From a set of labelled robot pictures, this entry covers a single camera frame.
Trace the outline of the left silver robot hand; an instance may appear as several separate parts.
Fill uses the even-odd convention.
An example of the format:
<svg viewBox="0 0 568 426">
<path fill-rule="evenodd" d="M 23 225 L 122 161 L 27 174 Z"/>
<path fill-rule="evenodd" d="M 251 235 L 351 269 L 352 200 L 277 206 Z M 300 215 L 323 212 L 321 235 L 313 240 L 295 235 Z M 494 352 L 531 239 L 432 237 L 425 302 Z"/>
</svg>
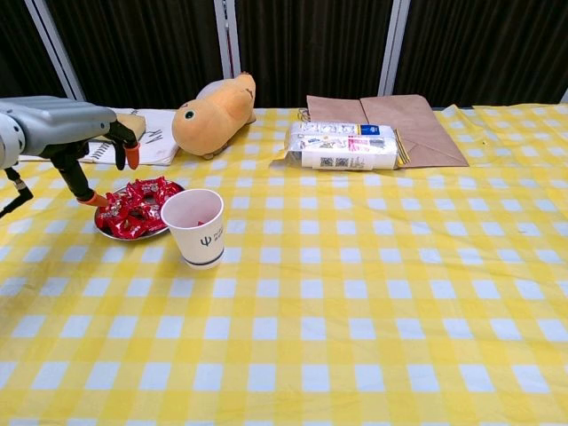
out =
<svg viewBox="0 0 568 426">
<path fill-rule="evenodd" d="M 123 170 L 125 165 L 133 170 L 138 167 L 139 142 L 135 133 L 120 123 L 108 107 L 53 96 L 1 99 L 1 169 L 19 192 L 1 214 L 33 198 L 14 169 L 23 154 L 49 160 L 80 203 L 105 207 L 107 199 L 89 187 L 79 164 L 89 153 L 89 141 L 99 136 L 108 138 L 114 146 L 117 169 Z"/>
</svg>

